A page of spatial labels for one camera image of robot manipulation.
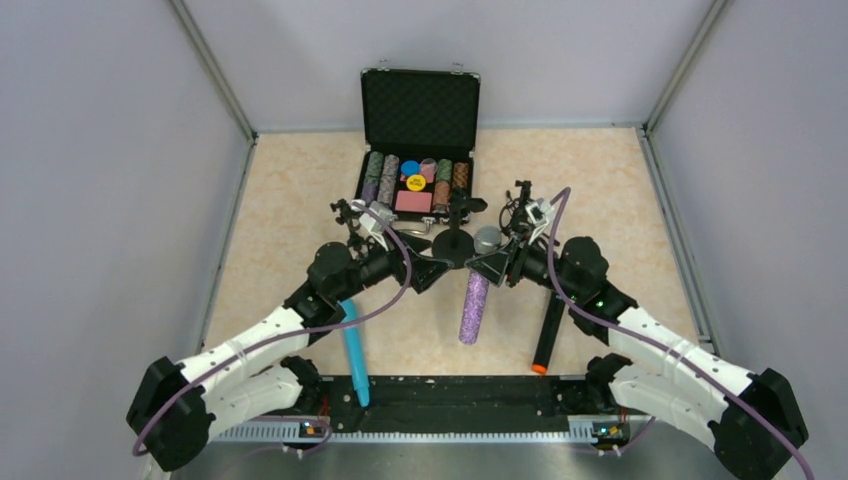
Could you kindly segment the purple glitter microphone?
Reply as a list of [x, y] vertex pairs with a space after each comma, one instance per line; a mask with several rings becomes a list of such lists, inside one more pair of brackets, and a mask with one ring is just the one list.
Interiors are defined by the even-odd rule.
[[[474, 253], [489, 254], [501, 246], [502, 232], [497, 226], [481, 227], [473, 237]], [[465, 345], [473, 345], [482, 324], [489, 282], [481, 274], [471, 271], [467, 282], [458, 339]]]

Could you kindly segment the round base clamp stand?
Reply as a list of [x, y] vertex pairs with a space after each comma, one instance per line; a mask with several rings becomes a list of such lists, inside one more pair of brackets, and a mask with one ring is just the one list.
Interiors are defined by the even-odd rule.
[[453, 269], [461, 269], [475, 253], [473, 236], [461, 228], [461, 222], [470, 214], [488, 208], [488, 202], [471, 196], [466, 190], [455, 187], [448, 202], [448, 229], [439, 233], [431, 245], [434, 258], [448, 261]]

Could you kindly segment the shock mount tripod stand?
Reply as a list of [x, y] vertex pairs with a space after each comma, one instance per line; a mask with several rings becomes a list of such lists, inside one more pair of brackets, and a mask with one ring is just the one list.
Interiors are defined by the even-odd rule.
[[527, 222], [525, 206], [532, 200], [532, 182], [529, 180], [515, 182], [515, 186], [519, 188], [517, 197], [513, 197], [510, 191], [506, 192], [507, 202], [501, 208], [498, 222], [502, 235], [508, 239], [520, 239], [529, 244], [541, 244], [547, 247], [550, 244], [550, 237], [546, 230], [538, 235], [531, 232], [531, 226]]

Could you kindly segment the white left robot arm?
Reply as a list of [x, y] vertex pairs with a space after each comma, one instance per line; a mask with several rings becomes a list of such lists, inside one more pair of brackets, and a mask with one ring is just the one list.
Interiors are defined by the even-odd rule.
[[319, 375], [297, 353], [343, 327], [341, 301], [388, 279], [402, 292], [423, 293], [455, 265], [426, 255], [427, 240], [390, 240], [359, 257], [341, 242], [322, 245], [305, 282], [265, 318], [204, 352], [153, 361], [126, 415], [136, 435], [133, 455], [149, 454], [172, 472], [223, 431], [302, 403]]

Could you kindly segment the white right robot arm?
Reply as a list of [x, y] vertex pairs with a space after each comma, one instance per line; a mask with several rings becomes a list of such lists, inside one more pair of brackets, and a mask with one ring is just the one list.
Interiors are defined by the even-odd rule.
[[587, 381], [618, 406], [698, 440], [736, 478], [774, 478], [808, 440], [783, 375], [729, 363], [663, 326], [608, 280], [592, 238], [573, 237], [553, 255], [516, 240], [477, 240], [474, 250], [467, 266], [496, 285], [530, 280], [568, 294], [578, 328], [613, 350], [590, 362]]

